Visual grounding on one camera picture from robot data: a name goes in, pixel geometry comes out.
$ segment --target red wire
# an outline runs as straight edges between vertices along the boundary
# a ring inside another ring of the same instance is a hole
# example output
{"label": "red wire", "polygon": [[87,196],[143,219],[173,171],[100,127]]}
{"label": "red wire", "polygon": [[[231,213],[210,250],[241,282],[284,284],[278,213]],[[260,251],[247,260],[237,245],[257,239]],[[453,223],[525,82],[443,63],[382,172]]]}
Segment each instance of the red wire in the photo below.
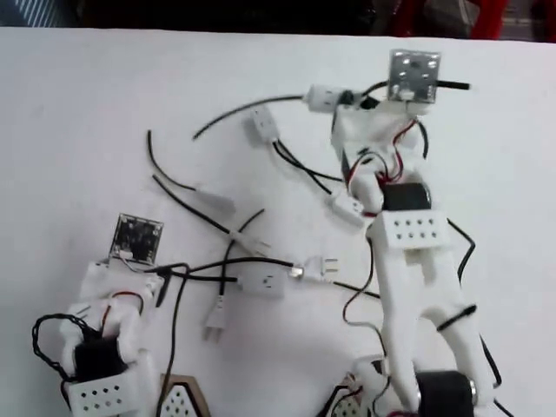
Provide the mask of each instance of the red wire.
{"label": "red wire", "polygon": [[145,300],[138,293],[134,293],[133,291],[118,291],[117,293],[114,293],[112,295],[112,298],[115,298],[118,295],[133,295],[134,297],[137,297],[141,301],[141,307],[139,308],[139,315],[142,314],[142,310],[145,307]]}
{"label": "red wire", "polygon": [[103,320],[102,320],[102,322],[101,322],[101,335],[103,335],[103,333],[104,333],[104,325],[106,324],[106,318],[108,317],[108,313],[110,312],[110,309],[111,309],[111,308],[112,308],[112,307],[111,307],[110,305],[108,305],[108,306],[106,307],[106,311],[104,311]]}

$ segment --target black cable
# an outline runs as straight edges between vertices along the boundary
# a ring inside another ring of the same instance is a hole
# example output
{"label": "black cable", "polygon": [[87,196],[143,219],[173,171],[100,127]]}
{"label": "black cable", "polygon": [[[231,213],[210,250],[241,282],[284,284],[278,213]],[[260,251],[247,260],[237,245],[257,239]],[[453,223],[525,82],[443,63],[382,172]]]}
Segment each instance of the black cable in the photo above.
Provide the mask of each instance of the black cable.
{"label": "black cable", "polygon": [[472,304],[471,306],[464,308],[460,313],[440,324],[436,328],[436,331],[439,333],[443,332],[444,330],[452,326],[455,322],[463,319],[464,317],[468,317],[471,314],[474,314],[475,311],[477,311],[477,304]]}
{"label": "black cable", "polygon": [[153,175],[154,180],[156,181],[156,183],[158,185],[160,185],[161,189],[163,189],[164,191],[166,191],[166,194],[168,194],[170,196],[170,198],[172,198],[172,200],[174,200],[175,202],[177,202],[180,206],[182,206],[184,209],[186,209],[189,213],[193,213],[194,215],[196,215],[197,217],[203,219],[205,222],[207,222],[208,224],[211,224],[212,226],[214,226],[215,228],[221,230],[222,232],[224,232],[226,235],[229,235],[230,231],[229,228],[226,228],[224,226],[222,226],[219,222],[217,222],[216,220],[211,219],[210,217],[208,217],[207,215],[205,215],[204,213],[200,212],[199,210],[197,210],[196,208],[191,207],[190,205],[188,205],[186,202],[184,202],[182,199],[180,199],[180,197],[178,197],[176,194],[174,194],[172,192],[172,190],[170,190],[165,184],[164,182],[162,182],[162,180],[157,176],[157,175]]}
{"label": "black cable", "polygon": [[[264,213],[264,208],[261,208],[259,211],[257,211],[254,215],[252,215],[251,217],[249,217],[243,224],[242,226],[238,229],[238,232],[242,232],[243,230],[245,230],[247,228],[247,226],[254,220],[256,219],[258,216],[260,216],[262,213]],[[232,240],[229,245],[228,248],[226,249],[226,253],[224,254],[224,262],[228,261],[229,258],[229,254],[232,251],[232,248],[235,245],[235,241]],[[221,270],[221,274],[220,277],[223,278],[226,276],[226,263],[222,264],[222,270]],[[220,288],[218,289],[218,295],[224,295],[226,292],[226,282],[225,281],[221,281],[220,283]]]}
{"label": "black cable", "polygon": [[195,187],[191,187],[189,185],[185,185],[185,184],[182,184],[182,183],[176,181],[174,178],[172,178],[171,176],[166,174],[166,172],[164,172],[164,170],[160,167],[160,165],[158,164],[158,162],[155,159],[155,153],[153,151],[152,132],[150,130],[147,130],[147,151],[149,152],[149,158],[150,158],[151,163],[155,166],[156,169],[158,169],[158,172],[160,173],[160,175],[162,175],[164,178],[166,178],[167,181],[173,183],[174,185],[177,185],[178,187],[182,187],[183,189],[188,189],[190,191],[196,191]]}
{"label": "black cable", "polygon": [[[189,269],[186,267],[185,275],[189,273]],[[183,295],[183,288],[185,287],[185,283],[187,282],[187,278],[183,278],[182,284],[180,285],[180,289],[177,292],[177,297],[175,298],[175,306],[174,306],[174,315],[172,317],[172,336],[170,342],[170,357],[168,360],[168,367],[166,368],[166,374],[164,375],[164,380],[162,382],[162,387],[160,391],[160,395],[158,397],[158,404],[156,405],[156,417],[160,417],[162,411],[162,404],[164,402],[164,394],[168,389],[168,383],[170,379],[170,375],[172,374],[172,367],[174,366],[174,356],[175,356],[175,328],[177,323],[177,315],[180,310],[180,301],[182,300]]]}
{"label": "black cable", "polygon": [[91,341],[91,340],[94,340],[94,339],[99,339],[101,337],[101,333],[98,330],[95,330],[94,328],[90,327],[83,319],[81,319],[79,317],[76,317],[72,314],[62,314],[62,313],[47,314],[47,315],[44,315],[43,317],[38,318],[35,321],[35,325],[31,329],[31,339],[32,339],[32,342],[33,342],[33,353],[36,356],[38,356],[40,359],[42,359],[44,361],[44,363],[46,363],[49,367],[51,367],[56,372],[58,372],[58,374],[60,375],[60,377],[62,378],[63,381],[72,381],[73,378],[71,378],[66,373],[66,371],[63,369],[60,362],[53,361],[51,358],[49,358],[46,354],[43,353],[43,351],[41,350],[41,348],[38,345],[39,330],[41,328],[41,325],[45,321],[48,321],[48,320],[68,320],[68,321],[71,321],[73,324],[75,324],[76,326],[78,326],[81,329],[84,341]]}
{"label": "black cable", "polygon": [[250,109],[252,107],[256,107],[256,106],[259,106],[261,104],[266,104],[266,103],[292,102],[292,101],[298,101],[298,100],[302,100],[302,99],[303,99],[303,95],[301,95],[301,96],[299,96],[299,95],[297,95],[297,96],[278,96],[278,97],[263,98],[262,100],[257,100],[256,102],[243,104],[240,107],[236,107],[235,109],[232,109],[230,111],[222,113],[218,117],[214,118],[213,120],[211,120],[210,122],[205,124],[202,128],[200,128],[199,130],[197,130],[195,132],[195,134],[193,135],[193,140],[198,139],[200,135],[202,135],[209,128],[211,128],[212,126],[217,124],[219,121],[224,120],[226,117],[229,117],[229,116],[232,116],[236,113],[239,113],[240,111]]}
{"label": "black cable", "polygon": [[204,281],[204,282],[237,282],[237,278],[230,277],[230,276],[199,276],[199,275],[191,275],[191,274],[184,274],[182,272],[170,271],[169,274],[172,276],[177,276],[179,278],[191,280],[191,281]]}
{"label": "black cable", "polygon": [[507,408],[505,408],[503,405],[501,405],[498,400],[494,399],[494,405],[505,415],[507,415],[507,417],[513,417],[513,414],[510,413]]}
{"label": "black cable", "polygon": [[286,154],[288,154],[289,158],[284,156],[283,154],[278,154],[284,161],[286,161],[287,163],[289,163],[290,165],[293,165],[294,167],[298,168],[298,169],[303,169],[305,172],[307,172],[308,174],[313,174],[315,176],[319,176],[320,178],[325,178],[327,180],[330,181],[336,181],[336,182],[343,182],[344,180],[342,180],[340,177],[338,176],[331,176],[331,175],[327,175],[327,174],[322,174],[319,171],[315,171],[311,168],[307,168],[304,164],[302,164],[292,153],[291,151],[286,147],[286,145],[284,144],[284,142],[282,142],[280,139],[277,140],[278,144],[280,145],[280,147],[283,149],[284,152],[286,152]]}
{"label": "black cable", "polygon": [[366,89],[365,91],[363,91],[361,93],[361,95],[363,97],[368,96],[369,94],[371,94],[373,91],[377,90],[377,89],[381,89],[383,87],[386,87],[388,85],[388,81],[380,81],[379,83],[373,84],[371,85],[368,89]]}
{"label": "black cable", "polygon": [[384,386],[384,388],[382,388],[382,391],[380,391],[379,394],[376,397],[374,397],[373,405],[371,406],[371,408],[373,409],[373,414],[375,416],[378,416],[378,414],[376,413],[376,401],[378,401],[382,397],[382,395],[386,393],[386,391],[390,388],[391,383],[392,383],[392,377],[389,375],[388,379],[386,380],[386,385]]}
{"label": "black cable", "polygon": [[[353,285],[346,284],[345,282],[334,281],[333,284],[338,286],[338,287],[345,288],[345,289],[351,289],[352,291],[359,291],[359,288],[354,287]],[[363,291],[362,294],[368,295],[369,297],[373,297],[377,300],[379,300],[381,298],[380,295],[378,295],[376,293],[373,293],[372,291]]]}
{"label": "black cable", "polygon": [[283,267],[286,268],[292,268],[294,266],[292,262],[283,261],[281,259],[263,258],[259,256],[245,256],[242,258],[228,259],[227,261],[207,263],[206,265],[201,265],[200,267],[192,268],[189,272],[198,272],[198,271],[203,271],[204,269],[220,267],[221,265],[229,265],[232,263],[244,263],[244,262],[274,263],[274,265],[282,265]]}
{"label": "black cable", "polygon": [[419,127],[420,135],[423,136],[423,159],[427,159],[427,156],[428,156],[428,133],[427,133],[427,129],[425,128],[425,125],[423,124],[423,122],[421,120],[419,120],[418,118],[415,118],[415,121],[417,122],[417,126]]}
{"label": "black cable", "polygon": [[[467,250],[466,254],[463,256],[463,259],[461,260],[460,265],[458,266],[458,279],[460,280],[460,285],[461,285],[461,279],[463,278],[463,271],[465,270],[466,265],[469,262],[469,258],[473,254],[477,245],[475,244],[475,241],[471,238],[471,236],[468,235],[466,232],[464,232],[463,229],[460,228],[457,224],[452,222],[452,220],[448,219],[448,224],[469,243],[469,249]],[[483,336],[480,337],[480,343],[482,344],[483,352],[485,353],[486,356],[486,361],[488,362],[488,365],[493,371],[494,379],[496,380],[496,382],[494,383],[494,388],[498,388],[500,385],[502,385],[502,375],[500,374],[498,366],[496,365],[496,362],[494,361],[494,358],[490,353],[490,350],[488,350],[488,346],[486,345]]]}
{"label": "black cable", "polygon": [[[282,153],[282,149],[280,149],[280,146],[278,145],[277,142],[274,142],[274,143],[272,144],[272,146],[274,147],[276,153],[277,153],[284,161],[286,161],[286,160],[288,159],[288,157]],[[311,177],[311,179],[314,181],[314,183],[315,183],[316,185],[318,185],[318,186],[322,189],[322,191],[324,191],[324,192],[327,193],[328,195],[331,195],[331,194],[332,194],[332,191],[330,191],[330,189],[329,189],[326,185],[324,185],[324,184],[316,177],[316,175],[311,174],[310,172],[306,171],[305,169],[304,169],[304,171],[307,173],[307,175],[309,175],[309,176]]]}
{"label": "black cable", "polygon": [[[365,288],[367,288],[368,286],[371,285],[371,282],[373,281],[373,276],[374,276],[374,252],[373,252],[373,242],[367,238],[367,243],[370,249],[370,253],[371,253],[371,268],[370,271],[368,273],[368,278],[367,281],[365,282],[365,284],[363,284],[363,286],[361,288],[359,288],[357,290],[357,292],[351,296],[351,298],[349,300],[347,300],[346,304],[344,305],[344,308],[341,311],[341,318],[348,324],[351,325],[351,322],[348,320],[347,317],[347,311],[348,311],[348,307],[349,305],[355,301],[355,299],[357,297],[359,297],[361,294],[363,294],[363,292],[365,291]],[[373,330],[375,331],[376,335],[379,338],[379,341],[381,342],[381,347],[382,347],[382,352],[384,353],[384,357],[386,358],[387,356],[387,351],[386,351],[386,347],[384,346],[384,340],[382,340],[382,334],[380,332],[380,330],[376,327],[373,326]]]}

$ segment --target white surface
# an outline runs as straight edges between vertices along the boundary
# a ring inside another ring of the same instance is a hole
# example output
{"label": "white surface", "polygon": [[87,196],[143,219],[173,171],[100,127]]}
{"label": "white surface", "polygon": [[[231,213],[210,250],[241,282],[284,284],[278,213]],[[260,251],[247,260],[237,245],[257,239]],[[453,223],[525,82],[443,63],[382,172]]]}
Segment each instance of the white surface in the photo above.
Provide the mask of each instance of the white surface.
{"label": "white surface", "polygon": [[[478,242],[465,289],[479,305],[480,330],[504,377],[497,395],[515,415],[552,415],[556,47],[13,29],[0,30],[3,412],[67,415],[58,376],[32,354],[30,329],[39,315],[75,301],[88,262],[106,256],[120,212],[165,223],[159,262],[195,265],[223,256],[227,237],[150,179],[147,129],[154,130],[158,158],[171,175],[235,192],[238,212],[222,219],[229,226],[265,207],[248,232],[271,243],[274,255],[334,254],[342,279],[363,283],[364,230],[335,219],[320,191],[267,147],[253,148],[247,115],[220,123],[199,142],[189,138],[211,117],[251,99],[302,94],[313,83],[365,88],[385,79],[392,48],[439,50],[440,76],[473,85],[470,92],[439,91],[424,119],[429,157],[448,215]],[[338,172],[329,116],[310,114],[299,103],[272,111],[300,159]],[[462,255],[465,242],[456,234],[453,241]],[[171,284],[150,337],[159,343],[159,367],[169,355],[177,285]],[[372,332],[342,323],[349,292],[292,284],[284,300],[269,301],[228,287],[229,323],[219,344],[202,340],[216,285],[187,284],[177,331],[175,372],[198,379],[216,417],[260,415],[261,409],[267,416],[314,415],[353,358],[379,352]],[[372,300],[357,301],[349,313],[381,321]],[[423,360],[446,362],[440,336],[430,327],[419,332]],[[41,344],[60,353],[55,325],[44,326]]]}

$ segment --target red object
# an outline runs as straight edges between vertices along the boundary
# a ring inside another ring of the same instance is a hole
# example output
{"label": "red object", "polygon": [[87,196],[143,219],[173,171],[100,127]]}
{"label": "red object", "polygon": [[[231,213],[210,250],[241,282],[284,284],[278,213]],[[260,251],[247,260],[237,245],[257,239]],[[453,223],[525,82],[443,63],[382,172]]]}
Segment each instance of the red object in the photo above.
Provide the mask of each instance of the red object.
{"label": "red object", "polygon": [[[470,1],[480,7],[479,17],[471,30],[471,39],[498,39],[507,0]],[[426,0],[401,0],[394,13],[391,35],[412,36],[415,18],[421,15],[425,2]]]}

